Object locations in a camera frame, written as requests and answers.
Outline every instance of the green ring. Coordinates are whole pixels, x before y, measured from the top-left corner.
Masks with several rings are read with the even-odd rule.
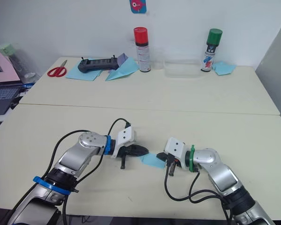
[[[189,157],[189,171],[190,172],[194,172],[194,166],[193,166],[193,154],[195,153],[195,145],[193,144],[191,146],[191,149],[190,149],[190,157]]]

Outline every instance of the blue paper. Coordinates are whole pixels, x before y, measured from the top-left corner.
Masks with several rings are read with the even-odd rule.
[[[134,61],[134,59],[129,57],[120,67],[118,67],[117,70],[112,70],[110,72],[109,76],[106,78],[106,81],[114,80],[123,76],[128,76],[137,70],[137,63]]]
[[[235,69],[236,65],[229,65],[223,61],[213,63],[212,69],[217,73],[217,75],[231,74]]]
[[[97,78],[97,76],[99,76],[102,72],[102,70],[95,70],[84,74],[78,69],[79,64],[80,62],[77,62],[77,64],[69,71],[69,73],[65,77],[84,81],[94,81],[94,79]]]
[[[158,159],[156,157],[156,154],[148,153],[144,156],[140,156],[139,158],[143,162],[143,164],[155,166],[162,169],[165,167],[165,162]]]

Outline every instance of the floor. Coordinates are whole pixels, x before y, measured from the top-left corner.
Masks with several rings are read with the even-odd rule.
[[[0,222],[8,210],[0,209]],[[164,219],[137,217],[67,216],[68,225],[225,225],[222,220]],[[62,217],[56,225],[63,225]]]

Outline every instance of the laptop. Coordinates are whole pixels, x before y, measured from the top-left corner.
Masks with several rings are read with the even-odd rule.
[[[23,83],[12,64],[0,53],[0,115],[4,115]]]

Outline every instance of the black cord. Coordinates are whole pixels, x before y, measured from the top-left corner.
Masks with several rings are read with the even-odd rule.
[[[124,118],[118,118],[116,119],[113,124],[111,125],[110,129],[109,129],[109,132],[108,132],[108,135],[110,135],[111,133],[111,130],[113,128],[113,126],[115,125],[115,123],[119,120],[123,120],[126,122],[126,126],[125,128],[131,126],[131,124]],[[64,135],[55,145],[54,147],[54,150],[53,150],[53,153],[52,153],[52,156],[51,156],[51,160],[50,160],[50,163],[47,167],[47,170],[46,172],[43,174],[43,176],[41,177],[41,179],[44,179],[46,177],[46,175],[50,172],[51,168],[52,168],[52,165],[53,165],[53,161],[54,161],[54,158],[55,158],[55,155],[56,155],[56,151],[60,145],[60,143],[68,136],[74,134],[74,133],[78,133],[78,132],[88,132],[89,130],[75,130],[75,131],[72,131],[72,132],[69,132],[68,134]],[[99,165],[101,164],[102,162],[102,159],[103,159],[103,156],[104,156],[104,153],[102,154],[100,160],[99,160],[99,163],[96,165],[96,167],[90,171],[89,173],[87,173],[85,176],[83,176],[80,180],[77,181],[76,184],[80,183],[81,181],[83,181],[86,177],[88,177],[90,174],[92,174],[98,167]],[[35,183],[22,197],[21,199],[17,202],[17,204],[13,207],[13,209],[9,212],[9,215],[5,218],[5,221],[3,224],[7,224],[9,219],[11,218],[11,216],[13,215],[13,213],[15,212],[15,210],[17,209],[17,207],[22,203],[22,201],[28,196],[28,194],[35,188],[35,186],[37,185],[37,183]],[[65,212],[66,211],[66,204],[67,204],[67,198],[68,196],[66,196],[65,200],[64,200],[64,203],[63,203],[63,207],[62,207],[62,211]]]
[[[198,179],[199,176],[200,176],[200,172],[197,173],[196,177],[194,178],[194,180],[193,180],[193,182],[192,182],[192,184],[191,184],[191,186],[190,186],[189,195],[194,196],[194,195],[197,195],[197,194],[202,193],[202,192],[210,192],[210,193],[212,193],[212,194],[214,194],[214,195],[210,195],[210,196],[201,198],[201,199],[199,199],[199,200],[192,200],[191,197],[190,197],[190,198],[189,198],[189,201],[190,201],[191,203],[196,204],[196,203],[200,203],[200,202],[202,202],[202,201],[204,201],[204,200],[206,200],[206,199],[209,199],[209,198],[217,198],[217,197],[215,197],[215,196],[220,197],[221,208],[223,209],[223,212],[224,212],[224,214],[225,214],[225,218],[226,218],[227,224],[230,225],[230,224],[231,224],[231,221],[232,221],[232,211],[230,210],[230,217],[228,217],[228,214],[227,214],[227,211],[225,210],[225,205],[224,205],[224,203],[225,203],[226,201],[225,201],[218,193],[216,193],[215,191],[212,191],[212,190],[200,190],[200,191],[197,191],[197,192],[194,192],[193,194],[191,194],[192,188],[193,188],[193,186],[194,186],[194,184],[195,184],[195,182],[197,181],[197,179]]]
[[[69,132],[68,134],[64,135],[55,145],[55,148],[53,150],[53,153],[52,153],[52,157],[51,157],[51,161],[46,169],[46,172],[43,174],[43,176],[41,177],[41,179],[44,179],[46,177],[46,175],[50,172],[51,168],[52,168],[52,165],[53,165],[53,161],[54,161],[54,158],[55,158],[55,155],[56,155],[56,151],[57,151],[57,148],[59,147],[60,143],[65,139],[67,138],[68,136],[74,134],[74,133],[78,133],[78,132],[88,132],[89,130],[74,130],[72,132]]]
[[[118,119],[116,119],[116,120],[113,122],[113,124],[111,125],[111,127],[110,127],[110,129],[109,129],[109,131],[108,131],[108,135],[110,135],[111,130],[112,130],[114,124],[117,123],[117,121],[119,121],[119,120],[122,120],[122,121],[125,121],[125,122],[126,122],[125,128],[131,126],[131,124],[130,124],[126,119],[124,119],[124,118],[118,118]]]
[[[225,218],[226,218],[226,221],[227,221],[227,224],[230,225],[231,224],[231,221],[232,221],[232,211],[230,210],[230,217],[228,217],[227,215],[227,212],[224,208],[224,204],[226,203],[226,201],[216,192],[212,191],[212,190],[208,190],[208,189],[203,189],[203,190],[199,190],[199,191],[196,191],[194,193],[191,193],[192,191],[192,188],[196,182],[196,180],[198,179],[200,173],[198,172],[198,174],[196,175],[195,179],[193,180],[191,186],[190,186],[190,191],[189,191],[189,195],[187,197],[184,197],[184,198],[175,198],[173,197],[169,191],[168,191],[168,188],[167,188],[167,178],[168,178],[168,171],[169,171],[169,166],[167,166],[167,171],[166,171],[166,174],[165,174],[165,178],[164,178],[164,188],[165,188],[165,192],[167,193],[168,197],[170,197],[172,200],[174,201],[178,201],[178,202],[181,202],[181,201],[185,201],[187,199],[189,199],[192,203],[200,203],[202,201],[205,201],[207,199],[211,199],[211,198],[216,198],[216,199],[219,199],[221,201],[221,206],[223,208],[223,211],[224,211],[224,214],[225,214]],[[214,195],[209,195],[209,196],[205,196],[199,200],[192,200],[191,198],[200,194],[200,193],[212,193]]]
[[[117,122],[120,121],[120,120],[126,122],[125,128],[131,126],[131,124],[130,124],[126,119],[124,119],[124,118],[118,118],[118,119],[116,119],[116,120],[113,122],[113,124],[111,125],[111,127],[110,127],[110,129],[109,129],[109,131],[108,131],[108,135],[110,135],[111,130],[112,130],[113,126],[115,125],[115,123],[117,123]],[[90,174],[92,174],[94,171],[96,171],[96,169],[97,169],[97,168],[99,167],[99,165],[101,165],[101,163],[102,163],[103,156],[104,156],[104,152],[103,152],[103,154],[101,155],[101,158],[99,159],[99,163],[96,165],[96,167],[95,167],[93,170],[91,170],[89,173],[87,173],[85,176],[83,176],[80,180],[78,180],[78,181],[77,181],[77,184],[79,184],[81,181],[83,181],[85,178],[87,178]]]
[[[46,172],[43,174],[43,176],[41,177],[41,179],[44,179],[44,177],[48,174],[48,172],[50,172],[52,165],[53,165],[53,161],[55,158],[55,154],[57,151],[58,146],[60,145],[61,141],[63,141],[66,137],[68,137],[69,135],[72,135],[74,133],[78,133],[78,132],[87,132],[88,130],[75,130],[72,132],[69,132],[68,134],[64,135],[55,145],[55,148],[53,150],[52,156],[51,156],[51,160],[50,163],[47,167]],[[22,201],[28,196],[28,194],[36,187],[37,183],[33,184],[32,187],[30,187],[30,189],[21,197],[21,199],[16,203],[16,205],[13,207],[13,209],[9,212],[9,215],[5,217],[5,220],[2,221],[4,222],[3,224],[7,224],[9,219],[11,218],[11,216],[13,215],[13,213],[15,212],[15,210],[17,209],[17,207],[22,203]]]
[[[62,206],[62,220],[63,220],[63,225],[67,225],[67,220],[66,220],[66,205],[67,205],[67,200],[68,200],[68,195],[65,196],[63,206]]]

